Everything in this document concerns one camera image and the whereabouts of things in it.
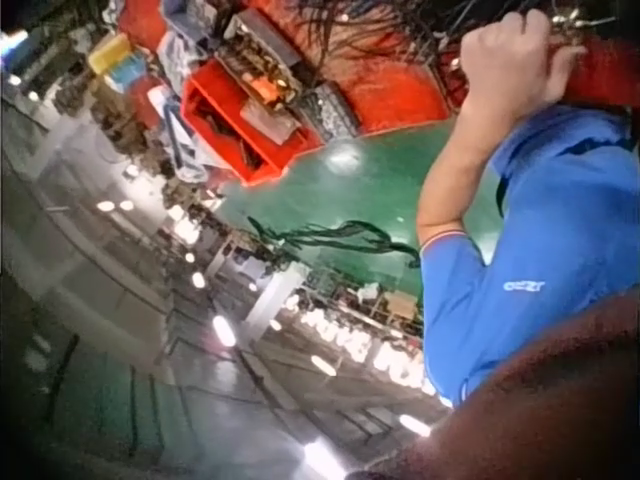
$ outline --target wire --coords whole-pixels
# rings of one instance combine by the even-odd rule
[[[455,73],[445,67],[444,59],[459,56],[460,43],[469,31],[499,21],[508,11],[524,13],[537,8],[555,15],[559,8],[579,7],[587,16],[602,16],[607,12],[618,15],[622,7],[616,5],[625,5],[629,12],[638,8],[637,0],[293,0],[292,8],[303,19],[300,29],[307,33],[308,44],[320,51],[314,84],[331,58],[378,57],[431,68],[451,100],[463,95],[459,90],[464,81],[460,86],[450,78]],[[626,27],[619,22],[602,32],[606,38],[628,37],[640,44],[633,14],[627,17]],[[450,82],[456,85],[455,91],[447,90]]]
[[[349,220],[337,228],[306,225],[297,230],[277,233],[264,227],[255,218],[248,217],[247,220],[264,243],[284,241],[296,249],[306,246],[328,247],[370,254],[404,253],[411,257],[407,264],[409,268],[420,268],[420,254],[415,248],[405,243],[394,242],[387,232],[368,222]],[[347,238],[353,239],[354,242],[346,243],[336,240]]]

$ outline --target green floor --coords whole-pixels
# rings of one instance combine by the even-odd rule
[[[394,240],[417,246],[414,217],[422,181],[443,147],[451,125],[394,132],[342,142],[298,160],[272,185],[231,187],[219,213],[249,229],[247,216],[277,231],[307,223],[336,227],[345,220],[371,222]],[[496,179],[487,175],[466,219],[480,248],[490,254],[501,226],[495,206]],[[402,254],[371,255],[308,248],[300,257],[329,265],[361,281],[420,294],[420,273]]]

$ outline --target hand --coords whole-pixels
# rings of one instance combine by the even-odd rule
[[[539,10],[526,18],[508,13],[465,35],[461,61],[469,95],[461,117],[499,143],[519,122],[558,102],[586,49],[564,46],[549,61],[550,43],[551,21]]]

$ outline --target blue sleeve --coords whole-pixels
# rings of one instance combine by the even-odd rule
[[[455,401],[469,373],[464,342],[473,318],[468,309],[485,265],[476,245],[461,231],[427,242],[421,258],[426,375],[440,395]]]

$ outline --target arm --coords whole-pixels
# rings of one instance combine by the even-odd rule
[[[451,137],[431,167],[418,204],[421,245],[450,230],[462,218],[495,149],[524,119],[564,95],[575,57],[583,47],[563,47],[549,62],[551,23],[532,10],[526,19],[507,14],[467,34],[462,67],[469,95]]]

